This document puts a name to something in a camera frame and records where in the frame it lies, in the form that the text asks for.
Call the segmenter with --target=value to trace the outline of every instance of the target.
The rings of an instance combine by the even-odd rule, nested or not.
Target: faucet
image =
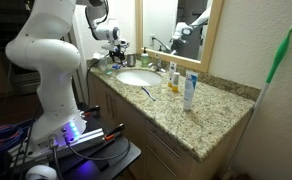
[[[148,68],[155,66],[156,71],[166,72],[165,69],[162,68],[162,59],[159,57],[158,54],[155,54],[156,61],[154,63],[149,63]]]

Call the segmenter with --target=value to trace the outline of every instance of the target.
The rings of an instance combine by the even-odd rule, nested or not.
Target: wooden mirror frame
[[[212,3],[212,10],[210,13],[210,19],[208,21],[206,39],[203,46],[203,53],[201,60],[194,60],[176,55],[170,55],[167,53],[148,49],[150,57],[155,57],[155,53],[158,54],[163,61],[174,61],[180,66],[194,69],[200,72],[208,72],[210,59],[214,48],[216,33],[219,25],[220,16],[222,13],[224,0],[214,0]],[[142,53],[143,50],[143,0],[136,0],[136,43],[138,53]]]

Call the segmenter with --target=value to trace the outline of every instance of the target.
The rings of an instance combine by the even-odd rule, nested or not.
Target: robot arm
[[[92,35],[96,40],[108,40],[109,44],[102,46],[103,49],[108,50],[110,57],[118,57],[124,60],[124,51],[129,46],[124,39],[121,39],[120,29],[117,20],[108,19],[108,2],[105,0],[100,3],[92,3],[85,9],[86,18]]]
[[[6,46],[6,55],[18,66],[37,70],[41,83],[37,94],[44,109],[34,123],[29,139],[29,157],[42,155],[49,135],[56,134],[60,147],[66,146],[61,129],[73,125],[67,133],[74,142],[86,128],[77,109],[72,89],[72,73],[80,64],[78,49],[60,39],[72,26],[76,0],[35,1],[27,22]]]
[[[179,40],[186,43],[186,40],[183,40],[183,36],[190,36],[193,30],[196,27],[204,25],[209,19],[211,8],[207,8],[203,14],[199,16],[191,25],[187,25],[185,22],[179,22],[176,25],[175,33],[172,37],[172,40]]]

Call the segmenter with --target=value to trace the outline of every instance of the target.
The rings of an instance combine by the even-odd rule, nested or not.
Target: granite countertop
[[[180,76],[179,92],[176,93],[167,86],[168,73],[158,73],[162,76],[162,83],[146,87],[156,97],[153,101],[141,87],[116,79],[119,72],[127,69],[143,68],[137,64],[134,68],[125,67],[106,75],[94,67],[91,72],[165,131],[198,162],[204,161],[225,136],[250,115],[254,105],[252,100],[197,82],[192,108],[184,111],[185,77]]]

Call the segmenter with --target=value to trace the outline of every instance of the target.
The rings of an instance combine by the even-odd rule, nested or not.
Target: backsplash
[[[168,69],[169,62],[162,61],[162,65],[164,69]],[[177,72],[179,72],[182,76],[186,75],[186,70],[192,70],[183,66],[177,65]],[[222,79],[219,77],[212,76],[207,73],[195,71],[198,73],[198,81],[208,84],[210,86],[216,87],[218,89],[222,89],[224,91],[230,92],[232,94],[236,94],[238,96],[256,101],[258,98],[258,95],[260,93],[260,89],[249,87],[246,85],[242,85],[233,81],[229,81],[226,79]]]

